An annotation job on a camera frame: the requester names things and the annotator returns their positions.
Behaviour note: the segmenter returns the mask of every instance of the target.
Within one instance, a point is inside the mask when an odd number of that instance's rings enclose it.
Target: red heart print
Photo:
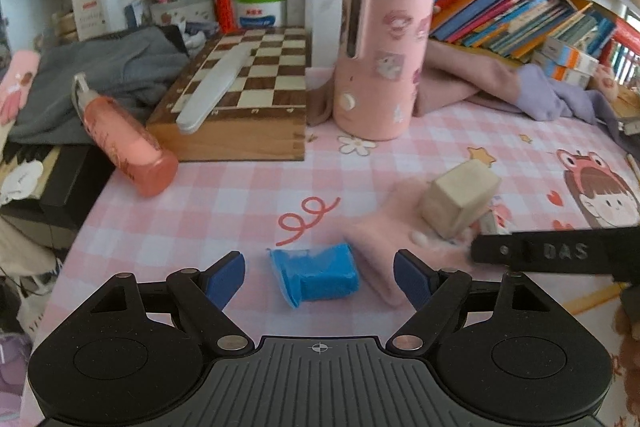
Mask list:
[[[562,232],[562,230],[573,230],[574,229],[574,227],[569,225],[569,223],[560,223],[560,221],[558,221],[557,219],[554,220],[553,226],[554,226],[554,230],[557,230],[558,232]]]
[[[551,201],[555,206],[564,206],[562,203],[562,198],[560,194],[558,194],[555,190],[552,190],[546,195],[546,199]]]

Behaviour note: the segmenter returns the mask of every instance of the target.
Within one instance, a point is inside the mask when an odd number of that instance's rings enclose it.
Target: chessboard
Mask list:
[[[202,79],[226,52],[249,42],[251,56],[193,134],[175,123]],[[208,41],[156,107],[146,128],[180,161],[303,160],[306,91],[304,28],[239,30]]]

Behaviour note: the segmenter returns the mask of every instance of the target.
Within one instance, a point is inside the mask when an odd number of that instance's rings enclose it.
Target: gray cloth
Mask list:
[[[40,59],[9,139],[30,144],[93,143],[71,103],[72,80],[80,71],[86,73],[89,87],[115,98],[144,122],[188,62],[158,28],[53,48]]]

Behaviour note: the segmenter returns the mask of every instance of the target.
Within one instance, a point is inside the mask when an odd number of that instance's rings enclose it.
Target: pink water bottle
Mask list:
[[[408,127],[434,0],[343,0],[334,120],[353,136],[391,140]]]
[[[156,196],[174,180],[178,160],[118,102],[89,89],[84,73],[74,77],[74,107],[87,133],[142,196]]]

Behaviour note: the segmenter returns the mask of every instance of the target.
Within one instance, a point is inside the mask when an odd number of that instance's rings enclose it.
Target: tablecloth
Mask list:
[[[254,341],[261,335],[379,335],[384,343],[411,316],[408,303],[393,309],[364,283],[350,298],[303,303],[293,310],[278,289],[266,248],[276,243],[307,248],[339,242],[341,220],[376,209],[398,180],[431,179],[470,157],[501,176],[499,195],[517,230],[587,228],[579,194],[566,182],[568,170],[559,160],[559,150],[596,153],[638,197],[638,181],[624,153],[597,128],[565,118],[536,122],[467,102],[414,119],[404,136],[389,142],[354,139],[331,122],[308,129],[304,162],[181,164],[174,183],[151,199],[138,197],[116,172],[68,254],[39,339],[114,273],[133,272],[139,282],[164,280],[177,269],[205,269],[230,250],[239,250],[246,258],[246,279],[225,312]],[[305,200],[306,209],[313,212],[324,205],[313,227],[308,225],[316,214],[303,209]],[[278,223],[287,213],[297,217]],[[499,280],[501,272],[495,267],[492,279]],[[603,289],[606,293],[611,286],[609,277],[532,279],[561,303],[575,303]],[[623,373],[616,358],[621,337],[611,326],[618,302],[604,300],[577,315],[607,347],[616,368],[599,418],[608,427],[632,427],[638,419],[626,411]],[[42,418],[29,389],[22,413],[23,426],[36,425]]]

